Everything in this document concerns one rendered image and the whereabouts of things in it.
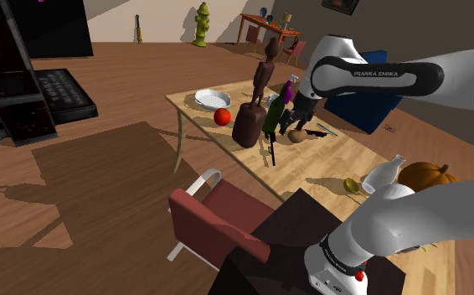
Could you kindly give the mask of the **purple spray bottle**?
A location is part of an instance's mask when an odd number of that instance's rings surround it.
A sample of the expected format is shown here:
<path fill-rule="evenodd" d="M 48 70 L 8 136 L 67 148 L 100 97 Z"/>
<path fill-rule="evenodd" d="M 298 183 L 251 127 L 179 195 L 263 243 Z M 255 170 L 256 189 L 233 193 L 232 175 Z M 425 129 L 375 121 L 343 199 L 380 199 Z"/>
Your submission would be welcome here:
<path fill-rule="evenodd" d="M 291 101 L 292 99 L 292 89 L 291 89 L 291 86 L 294 82 L 296 82 L 296 80 L 298 79 L 298 77 L 296 75 L 291 75 L 289 80 L 284 84 L 282 90 L 281 90 L 281 94 L 280 94 L 280 97 L 283 101 L 283 103 L 286 105 L 288 102 Z"/>

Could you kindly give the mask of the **green glass bottle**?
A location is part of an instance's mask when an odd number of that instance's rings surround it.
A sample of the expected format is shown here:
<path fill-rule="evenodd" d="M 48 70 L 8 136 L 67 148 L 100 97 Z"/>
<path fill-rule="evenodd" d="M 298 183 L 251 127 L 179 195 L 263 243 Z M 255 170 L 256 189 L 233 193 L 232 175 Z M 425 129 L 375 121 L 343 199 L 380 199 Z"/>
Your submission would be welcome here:
<path fill-rule="evenodd" d="M 268 138 L 270 134 L 275 131 L 284 109 L 285 103 L 282 97 L 277 96 L 275 99 L 270 101 L 268 112 L 265 117 L 265 122 L 262 127 L 262 132 L 265 134 L 266 138 Z"/>

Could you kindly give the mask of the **blue pen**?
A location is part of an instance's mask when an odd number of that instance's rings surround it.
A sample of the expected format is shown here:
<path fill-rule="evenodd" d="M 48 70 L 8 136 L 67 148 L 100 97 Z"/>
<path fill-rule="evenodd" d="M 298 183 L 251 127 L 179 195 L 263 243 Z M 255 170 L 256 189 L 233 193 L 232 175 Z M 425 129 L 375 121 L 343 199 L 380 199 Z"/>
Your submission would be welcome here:
<path fill-rule="evenodd" d="M 326 128 L 326 127 L 323 126 L 322 124 L 316 123 L 316 125 L 317 125 L 318 127 L 320 127 L 322 130 L 324 130 L 324 131 L 328 132 L 329 134 L 331 134 L 332 136 L 338 137 L 338 135 L 337 135 L 335 132 L 333 132 L 333 131 L 330 130 L 329 128 Z"/>

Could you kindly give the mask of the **light wooden table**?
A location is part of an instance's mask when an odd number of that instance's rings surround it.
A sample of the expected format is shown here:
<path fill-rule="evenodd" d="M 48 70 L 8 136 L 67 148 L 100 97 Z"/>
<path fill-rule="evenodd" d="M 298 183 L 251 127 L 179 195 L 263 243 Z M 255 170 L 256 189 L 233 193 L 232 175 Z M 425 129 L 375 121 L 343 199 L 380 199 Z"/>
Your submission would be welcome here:
<path fill-rule="evenodd" d="M 343 189 L 343 180 L 360 180 L 385 161 L 340 131 L 325 137 L 310 136 L 301 143 L 280 136 L 271 157 L 264 138 L 251 148 L 237 144 L 231 137 L 232 126 L 216 125 L 214 114 L 195 101 L 194 91 L 171 94 L 166 99 L 178 112 L 179 149 L 184 146 L 186 123 L 191 122 L 279 200 L 287 200 L 302 188 L 341 220 L 363 202 L 362 197 Z M 408 275 L 404 295 L 455 295 L 454 250 L 454 242 L 447 241 L 427 246 L 425 250 L 391 256 L 390 260 Z"/>

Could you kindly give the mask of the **dark brown wooden figure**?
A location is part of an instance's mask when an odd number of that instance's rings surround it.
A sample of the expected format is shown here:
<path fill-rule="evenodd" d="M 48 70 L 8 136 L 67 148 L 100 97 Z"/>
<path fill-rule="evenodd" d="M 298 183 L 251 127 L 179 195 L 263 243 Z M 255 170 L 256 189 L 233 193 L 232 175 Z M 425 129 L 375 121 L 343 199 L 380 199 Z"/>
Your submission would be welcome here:
<path fill-rule="evenodd" d="M 255 71 L 252 99 L 249 103 L 240 105 L 235 118 L 232 138 L 243 148 L 252 148 L 259 138 L 266 116 L 266 110 L 260 103 L 264 96 L 264 89 L 275 69 L 273 59 L 278 53 L 279 41 L 277 37 L 273 37 L 265 47 L 265 61 L 261 61 Z"/>

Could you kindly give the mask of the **red chair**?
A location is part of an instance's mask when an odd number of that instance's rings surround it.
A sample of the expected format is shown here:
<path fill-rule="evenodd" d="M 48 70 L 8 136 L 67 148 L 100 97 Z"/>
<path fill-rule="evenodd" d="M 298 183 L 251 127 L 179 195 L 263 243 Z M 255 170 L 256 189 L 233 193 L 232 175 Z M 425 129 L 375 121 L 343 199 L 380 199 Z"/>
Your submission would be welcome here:
<path fill-rule="evenodd" d="M 260 47 L 260 39 L 259 39 L 259 32 L 260 28 L 257 26 L 250 25 L 247 30 L 247 34 L 245 37 L 245 43 L 247 45 L 253 45 L 254 48 L 254 53 L 256 53 L 256 50 Z"/>
<path fill-rule="evenodd" d="M 290 48 L 283 49 L 282 53 L 287 55 L 286 63 L 289 64 L 292 57 L 295 58 L 295 65 L 297 65 L 298 57 L 306 45 L 305 41 L 297 40 Z"/>

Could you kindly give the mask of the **blue sofa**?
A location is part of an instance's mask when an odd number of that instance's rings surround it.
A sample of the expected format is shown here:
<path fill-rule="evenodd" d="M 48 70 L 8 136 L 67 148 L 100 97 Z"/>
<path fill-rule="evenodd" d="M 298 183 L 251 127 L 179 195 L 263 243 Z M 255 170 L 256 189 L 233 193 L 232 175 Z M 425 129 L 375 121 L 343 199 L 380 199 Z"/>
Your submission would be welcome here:
<path fill-rule="evenodd" d="M 324 109 L 363 132 L 372 134 L 402 99 L 403 96 L 353 93 L 330 96 Z"/>

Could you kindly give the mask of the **red tomato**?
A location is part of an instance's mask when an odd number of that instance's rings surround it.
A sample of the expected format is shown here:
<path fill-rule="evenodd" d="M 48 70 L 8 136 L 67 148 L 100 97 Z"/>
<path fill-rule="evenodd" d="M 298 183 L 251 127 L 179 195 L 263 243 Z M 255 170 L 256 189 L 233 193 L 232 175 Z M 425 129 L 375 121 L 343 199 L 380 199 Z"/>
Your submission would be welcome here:
<path fill-rule="evenodd" d="M 227 126 L 231 121 L 231 113 L 226 108 L 219 108 L 214 113 L 214 122 L 218 126 Z"/>

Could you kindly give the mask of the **golden spoon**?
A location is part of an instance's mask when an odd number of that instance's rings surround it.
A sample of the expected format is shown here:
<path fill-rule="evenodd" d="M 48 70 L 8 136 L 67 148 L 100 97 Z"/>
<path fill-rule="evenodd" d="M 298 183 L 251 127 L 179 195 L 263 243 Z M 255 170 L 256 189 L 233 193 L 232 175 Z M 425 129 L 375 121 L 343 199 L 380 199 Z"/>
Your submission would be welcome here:
<path fill-rule="evenodd" d="M 354 179 L 351 179 L 351 178 L 344 179 L 343 187 L 344 187 L 345 190 L 347 190 L 351 194 L 359 194 L 359 195 L 363 196 L 365 199 L 368 198 L 367 195 L 365 195 L 364 193 L 361 192 L 361 190 L 358 186 L 358 183 Z"/>

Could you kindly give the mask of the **white perforated bowl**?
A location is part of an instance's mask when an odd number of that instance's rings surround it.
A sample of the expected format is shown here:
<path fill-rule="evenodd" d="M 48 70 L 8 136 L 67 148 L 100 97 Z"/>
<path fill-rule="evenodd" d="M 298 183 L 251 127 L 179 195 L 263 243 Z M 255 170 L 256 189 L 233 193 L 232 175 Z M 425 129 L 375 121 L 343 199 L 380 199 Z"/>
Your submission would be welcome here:
<path fill-rule="evenodd" d="M 231 106 L 231 98 L 228 94 L 211 89 L 197 91 L 194 101 L 209 111 L 217 111 L 219 108 L 228 108 Z"/>

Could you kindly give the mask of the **white vase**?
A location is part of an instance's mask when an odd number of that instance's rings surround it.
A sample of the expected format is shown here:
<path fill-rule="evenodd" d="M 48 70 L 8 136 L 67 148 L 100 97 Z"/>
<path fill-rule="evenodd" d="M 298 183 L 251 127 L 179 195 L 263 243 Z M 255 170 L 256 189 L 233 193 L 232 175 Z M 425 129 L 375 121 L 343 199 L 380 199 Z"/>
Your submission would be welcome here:
<path fill-rule="evenodd" d="M 403 156 L 396 154 L 393 159 L 373 168 L 362 182 L 363 190 L 373 194 L 377 189 L 392 184 L 397 178 L 399 167 L 404 161 Z"/>

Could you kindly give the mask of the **orange pumpkin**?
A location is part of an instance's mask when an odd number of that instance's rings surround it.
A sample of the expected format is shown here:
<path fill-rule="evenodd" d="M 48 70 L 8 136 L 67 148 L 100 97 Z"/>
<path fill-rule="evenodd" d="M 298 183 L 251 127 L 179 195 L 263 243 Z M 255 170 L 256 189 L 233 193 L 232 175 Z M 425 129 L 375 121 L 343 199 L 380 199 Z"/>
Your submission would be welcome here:
<path fill-rule="evenodd" d="M 447 164 L 438 166 L 427 162 L 412 163 L 401 170 L 397 182 L 413 189 L 415 192 L 438 184 L 458 182 L 458 178 L 453 176 L 448 169 Z"/>

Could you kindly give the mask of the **black cabinet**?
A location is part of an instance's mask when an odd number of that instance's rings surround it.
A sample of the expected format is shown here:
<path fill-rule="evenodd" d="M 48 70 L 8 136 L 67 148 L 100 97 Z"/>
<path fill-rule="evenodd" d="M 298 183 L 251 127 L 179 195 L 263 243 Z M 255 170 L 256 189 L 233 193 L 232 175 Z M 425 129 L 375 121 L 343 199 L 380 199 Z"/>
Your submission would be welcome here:
<path fill-rule="evenodd" d="M 83 0 L 7 0 L 31 59 L 93 55 Z"/>

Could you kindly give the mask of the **black appliance with keypad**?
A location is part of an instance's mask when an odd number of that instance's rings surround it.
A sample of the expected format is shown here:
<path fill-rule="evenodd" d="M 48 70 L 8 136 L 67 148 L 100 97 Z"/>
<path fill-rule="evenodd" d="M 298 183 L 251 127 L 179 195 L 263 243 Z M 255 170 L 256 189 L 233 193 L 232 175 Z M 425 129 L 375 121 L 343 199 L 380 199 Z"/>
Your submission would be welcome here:
<path fill-rule="evenodd" d="M 56 138 L 56 127 L 98 116 L 67 69 L 35 70 L 7 0 L 0 0 L 0 142 L 16 147 Z"/>

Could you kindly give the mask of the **dark wall picture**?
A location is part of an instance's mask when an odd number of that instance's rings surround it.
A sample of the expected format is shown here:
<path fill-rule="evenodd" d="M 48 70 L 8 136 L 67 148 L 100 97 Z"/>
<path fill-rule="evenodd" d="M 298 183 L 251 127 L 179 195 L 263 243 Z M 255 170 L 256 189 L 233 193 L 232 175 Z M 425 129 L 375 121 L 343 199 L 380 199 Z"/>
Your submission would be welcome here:
<path fill-rule="evenodd" d="M 322 6 L 351 16 L 359 0 L 322 0 Z"/>

